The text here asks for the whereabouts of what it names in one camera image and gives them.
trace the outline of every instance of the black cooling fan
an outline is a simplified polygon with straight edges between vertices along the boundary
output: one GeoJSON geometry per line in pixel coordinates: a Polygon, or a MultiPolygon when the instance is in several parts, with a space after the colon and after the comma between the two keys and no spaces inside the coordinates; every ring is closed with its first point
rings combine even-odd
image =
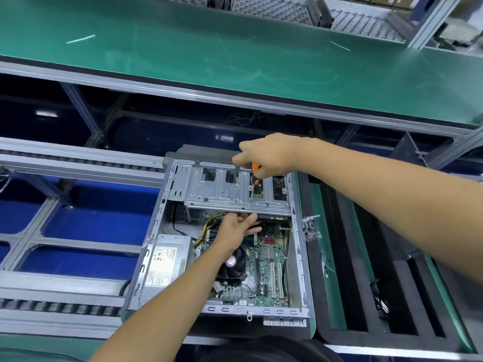
{"type": "Polygon", "coordinates": [[[220,281],[234,281],[244,280],[246,276],[246,251],[242,247],[236,249],[233,255],[222,264],[217,280],[220,281]]]}

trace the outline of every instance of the white strip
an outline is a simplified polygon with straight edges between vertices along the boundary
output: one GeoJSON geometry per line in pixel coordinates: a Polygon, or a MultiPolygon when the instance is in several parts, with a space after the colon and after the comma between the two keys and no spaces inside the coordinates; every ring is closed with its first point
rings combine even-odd
{"type": "Polygon", "coordinates": [[[342,47],[340,44],[334,43],[334,42],[333,42],[333,41],[331,41],[331,40],[330,40],[329,42],[330,42],[330,43],[332,43],[332,44],[335,44],[337,47],[344,48],[346,51],[349,51],[349,52],[351,51],[350,49],[345,48],[345,47],[342,47]]]}
{"type": "Polygon", "coordinates": [[[67,44],[70,44],[70,43],[75,43],[75,42],[80,42],[82,40],[86,40],[86,39],[90,39],[92,37],[96,36],[95,34],[91,35],[91,36],[86,36],[85,38],[80,38],[80,39],[75,39],[75,40],[71,40],[70,42],[66,42],[67,44]]]}

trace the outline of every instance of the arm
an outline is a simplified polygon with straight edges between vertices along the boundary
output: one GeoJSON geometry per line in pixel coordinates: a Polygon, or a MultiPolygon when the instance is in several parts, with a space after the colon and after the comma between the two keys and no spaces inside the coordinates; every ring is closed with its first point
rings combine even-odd
{"type": "Polygon", "coordinates": [[[102,345],[91,362],[171,362],[208,298],[221,264],[244,236],[261,231],[257,215],[228,213],[214,243],[156,297],[141,307],[102,345]]]}
{"type": "Polygon", "coordinates": [[[260,164],[259,177],[294,170],[316,176],[420,249],[483,283],[482,185],[319,139],[275,133],[239,146],[235,164],[260,164]]]}

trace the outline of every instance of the green circuit board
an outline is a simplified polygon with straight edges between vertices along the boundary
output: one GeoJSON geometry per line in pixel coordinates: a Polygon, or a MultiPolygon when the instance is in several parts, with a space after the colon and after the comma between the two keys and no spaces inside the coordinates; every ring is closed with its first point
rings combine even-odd
{"type": "MultiPolygon", "coordinates": [[[[289,233],[289,228],[268,224],[257,235],[245,237],[241,245],[246,252],[245,279],[235,282],[218,280],[218,290],[211,291],[207,304],[288,307],[282,281],[289,233]]],[[[203,241],[197,250],[203,253],[212,243],[203,241]]]]}

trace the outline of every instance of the green conveyor belt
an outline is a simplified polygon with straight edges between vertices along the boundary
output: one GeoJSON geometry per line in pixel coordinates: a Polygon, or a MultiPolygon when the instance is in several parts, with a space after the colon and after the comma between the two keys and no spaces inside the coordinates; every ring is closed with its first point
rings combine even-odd
{"type": "Polygon", "coordinates": [[[483,59],[158,0],[0,0],[0,55],[444,121],[483,112],[483,59]]]}

